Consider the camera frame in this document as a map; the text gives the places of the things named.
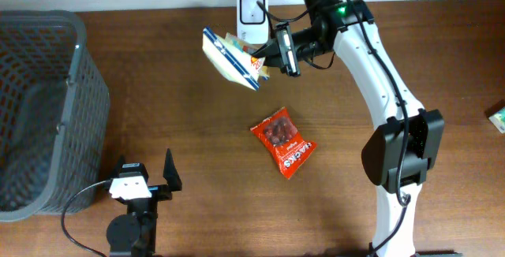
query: snack bag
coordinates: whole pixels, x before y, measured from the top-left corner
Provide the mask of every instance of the snack bag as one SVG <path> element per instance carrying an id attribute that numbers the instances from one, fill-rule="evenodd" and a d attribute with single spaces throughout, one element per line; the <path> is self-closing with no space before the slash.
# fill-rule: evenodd
<path id="1" fill-rule="evenodd" d="M 303 140 L 286 107 L 252 127 L 251 131 L 271 152 L 281 173 L 287 179 L 293 176 L 317 147 L 316 143 Z"/>

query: brown wooden surface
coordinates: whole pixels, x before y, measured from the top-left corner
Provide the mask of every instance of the brown wooden surface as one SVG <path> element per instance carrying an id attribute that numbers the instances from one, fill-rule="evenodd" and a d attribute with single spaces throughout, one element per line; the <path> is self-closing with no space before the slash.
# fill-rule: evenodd
<path id="1" fill-rule="evenodd" d="M 484 111 L 505 97 L 505 1 L 369 6 L 407 86 L 446 121 L 417 205 L 417 249 L 504 256 L 505 136 Z M 286 17 L 303 9 L 271 8 Z M 150 184 L 163 183 L 165 150 L 173 150 L 184 189 L 159 205 L 160 255 L 302 256 L 367 248 L 376 193 L 360 153 L 372 122 L 340 60 L 326 71 L 302 64 L 297 79 L 272 71 L 254 92 L 225 81 L 201 50 L 205 26 L 219 35 L 235 32 L 235 8 L 79 15 L 110 89 L 102 177 L 124 154 L 146 164 Z M 303 137 L 319 144 L 290 181 L 249 131 L 281 106 Z M 125 207 L 104 197 L 67 225 L 79 241 L 107 252 L 105 230 Z M 89 255 L 63 236 L 59 217 L 0 224 L 0 237 L 1 256 Z"/>

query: plastic basket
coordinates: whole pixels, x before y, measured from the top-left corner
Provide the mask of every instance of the plastic basket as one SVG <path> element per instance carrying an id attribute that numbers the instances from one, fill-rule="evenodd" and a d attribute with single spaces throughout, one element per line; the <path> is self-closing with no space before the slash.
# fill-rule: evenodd
<path id="1" fill-rule="evenodd" d="M 0 13 L 0 222 L 59 214 L 96 182 L 109 105 L 75 14 Z"/>

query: black cable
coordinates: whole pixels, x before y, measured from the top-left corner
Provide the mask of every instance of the black cable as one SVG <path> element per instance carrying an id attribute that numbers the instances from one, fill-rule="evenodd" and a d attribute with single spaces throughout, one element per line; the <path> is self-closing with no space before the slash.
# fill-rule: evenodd
<path id="1" fill-rule="evenodd" d="M 89 185 L 88 187 L 80 190 L 77 194 L 75 194 L 74 196 L 72 196 L 69 201 L 65 204 L 65 206 L 63 207 L 63 212 L 62 212 L 62 230 L 63 230 L 63 233 L 65 234 L 65 236 L 70 240 L 72 241 L 75 245 L 77 245 L 78 247 L 80 248 L 83 248 L 84 250 L 86 251 L 89 251 L 91 253 L 94 253 L 98 256 L 102 256 L 102 257 L 106 257 L 105 254 L 103 254 L 102 252 L 98 251 L 98 250 L 95 250 L 93 248 L 89 248 L 88 246 L 86 245 L 83 245 L 82 243 L 80 243 L 79 241 L 75 240 L 72 236 L 70 236 L 70 233 L 66 230 L 66 227 L 65 227 L 65 214 L 66 214 L 66 211 L 69 209 L 70 207 L 70 204 L 80 195 L 82 194 L 83 192 L 86 192 L 88 189 L 91 189 L 91 188 L 94 188 L 94 187 L 98 187 L 100 185 L 103 185 L 103 184 L 106 184 L 106 183 L 110 183 L 110 180 L 106 180 L 106 181 L 100 181 L 100 182 L 97 182 L 97 183 L 94 183 L 92 185 Z"/>
<path id="2" fill-rule="evenodd" d="M 307 47 L 308 45 L 304 45 L 304 46 L 301 46 L 298 48 L 297 50 L 297 54 L 298 52 L 300 52 L 300 50 L 303 50 L 305 47 Z M 323 67 L 323 66 L 320 66 L 320 65 L 317 65 L 316 63 L 314 63 L 314 57 L 312 56 L 311 58 L 311 61 L 309 61 L 307 59 L 307 57 L 302 57 L 301 58 L 305 63 L 307 63 L 307 65 L 310 65 L 312 66 L 313 68 L 316 68 L 316 69 L 329 69 L 332 65 L 333 65 L 333 60 L 335 59 L 335 52 L 333 52 L 333 55 L 331 56 L 331 60 L 330 60 L 330 64 L 328 64 L 328 67 Z"/>
<path id="3" fill-rule="evenodd" d="M 368 254 L 367 254 L 367 257 L 373 257 L 375 256 L 375 254 L 379 251 L 379 249 L 381 249 L 384 245 L 386 245 L 386 243 L 391 240 L 391 238 L 393 238 L 395 236 L 395 234 L 398 232 L 398 230 L 400 229 L 400 225 L 402 225 L 403 223 L 403 219 L 405 218 L 405 213 L 407 212 L 407 207 L 403 207 L 402 208 L 402 213 L 400 214 L 400 219 L 398 220 L 398 222 L 396 223 L 396 226 L 395 226 L 395 229 L 393 229 L 393 232 L 389 235 L 389 237 L 386 237 L 386 239 L 381 242 L 379 245 L 377 245 L 377 247 L 373 248 Z"/>
<path id="4" fill-rule="evenodd" d="M 274 34 L 274 26 L 272 25 L 271 23 L 271 18 L 270 18 L 270 15 L 265 13 L 265 16 L 267 16 L 267 20 L 268 20 L 268 27 L 270 28 L 270 38 L 273 39 L 275 38 L 275 34 Z"/>
<path id="5" fill-rule="evenodd" d="M 268 12 L 267 9 L 265 9 L 265 6 L 260 1 L 256 1 L 256 4 L 258 4 L 258 6 L 261 8 L 261 10 L 263 10 L 263 12 L 266 13 L 267 16 L 269 16 L 272 20 L 275 20 L 275 21 L 278 21 L 278 22 L 289 23 L 289 22 L 294 22 L 294 21 L 300 20 L 302 17 L 304 17 L 311 10 L 315 9 L 322 1 L 324 1 L 324 0 L 318 0 L 317 2 L 313 3 L 310 7 L 308 7 L 303 13 L 299 14 L 297 17 L 293 17 L 293 18 L 290 18 L 290 19 L 282 19 L 282 18 L 274 16 L 273 14 L 271 14 L 270 12 Z"/>
<path id="6" fill-rule="evenodd" d="M 335 52 L 333 52 L 333 55 L 331 56 L 330 64 L 328 64 L 328 67 L 317 65 L 316 63 L 314 63 L 314 61 L 309 61 L 306 57 L 303 57 L 302 59 L 305 63 L 316 69 L 329 69 L 333 65 L 333 59 L 335 59 Z"/>

